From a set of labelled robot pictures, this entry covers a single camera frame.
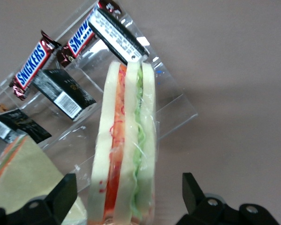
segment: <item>snickers bar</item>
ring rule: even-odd
[[[66,67],[82,50],[95,39],[95,33],[89,27],[88,20],[92,11],[96,8],[103,9],[105,12],[113,15],[115,18],[119,18],[122,15],[122,11],[117,3],[112,0],[99,0],[95,8],[93,8],[87,18],[80,25],[76,33],[69,39],[66,45],[64,45],[60,51],[57,52],[57,60],[63,66]]]
[[[20,100],[24,100],[27,97],[29,86],[39,69],[49,65],[53,59],[53,57],[51,57],[52,54],[56,49],[61,47],[61,44],[53,41],[43,31],[41,31],[41,34],[43,37],[34,48],[21,70],[15,74],[10,84],[10,87],[13,87],[14,94]]]

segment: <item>table surface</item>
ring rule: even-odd
[[[0,82],[83,2],[0,0]],[[281,0],[120,2],[199,113],[160,142],[155,224],[186,213],[183,172],[281,223]]]

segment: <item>red filling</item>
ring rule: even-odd
[[[125,75],[126,67],[121,65],[118,72],[118,83],[116,90],[116,106],[114,115],[114,124],[110,128],[112,136],[112,147],[110,152],[110,168],[106,187],[106,200],[104,214],[113,211],[120,178],[121,164],[124,152],[125,142],[125,109],[124,109],[124,94],[125,94]]]

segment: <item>plastic-wrapped sandwich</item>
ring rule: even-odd
[[[155,152],[153,69],[112,62],[89,189],[89,225],[152,224]]]
[[[48,195],[63,175],[29,136],[19,136],[0,157],[0,208],[7,214],[32,198]],[[84,225],[87,212],[77,197],[63,225]]]

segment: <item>small black box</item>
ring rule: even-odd
[[[20,109],[0,113],[0,138],[2,140],[11,143],[17,136],[23,134],[28,134],[36,143],[51,137],[51,134]]]
[[[96,105],[93,97],[64,69],[39,70],[33,84],[73,121]]]

